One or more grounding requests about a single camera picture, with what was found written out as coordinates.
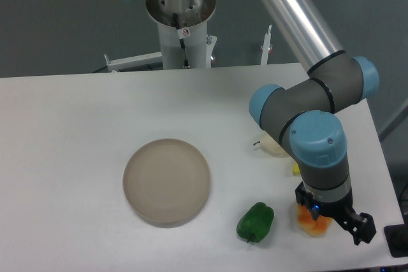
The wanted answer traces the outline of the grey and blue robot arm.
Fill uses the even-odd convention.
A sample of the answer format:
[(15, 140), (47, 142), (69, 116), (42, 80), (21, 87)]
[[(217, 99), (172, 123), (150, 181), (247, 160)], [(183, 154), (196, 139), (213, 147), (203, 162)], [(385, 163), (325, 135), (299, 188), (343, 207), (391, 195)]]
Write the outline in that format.
[[(314, 220), (329, 217), (369, 243), (374, 220), (353, 209), (347, 141), (336, 113), (373, 95), (379, 86), (375, 66), (348, 56), (310, 0), (262, 0), (308, 79), (289, 89), (265, 85), (249, 103), (257, 125), (299, 165), (302, 182), (296, 202)], [(206, 26), (216, 0), (146, 0), (159, 28), (165, 69), (209, 68)]]

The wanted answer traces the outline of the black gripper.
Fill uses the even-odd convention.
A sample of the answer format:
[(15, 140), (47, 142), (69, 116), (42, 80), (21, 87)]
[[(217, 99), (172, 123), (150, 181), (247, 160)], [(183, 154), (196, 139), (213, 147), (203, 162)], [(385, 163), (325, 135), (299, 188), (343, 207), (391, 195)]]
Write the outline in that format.
[(336, 201), (319, 200), (305, 189), (302, 182), (295, 189), (295, 196), (296, 202), (307, 209), (313, 220), (320, 216), (332, 218), (343, 230), (352, 235), (355, 245), (361, 242), (369, 244), (376, 235), (373, 217), (368, 213), (355, 213), (352, 189)]

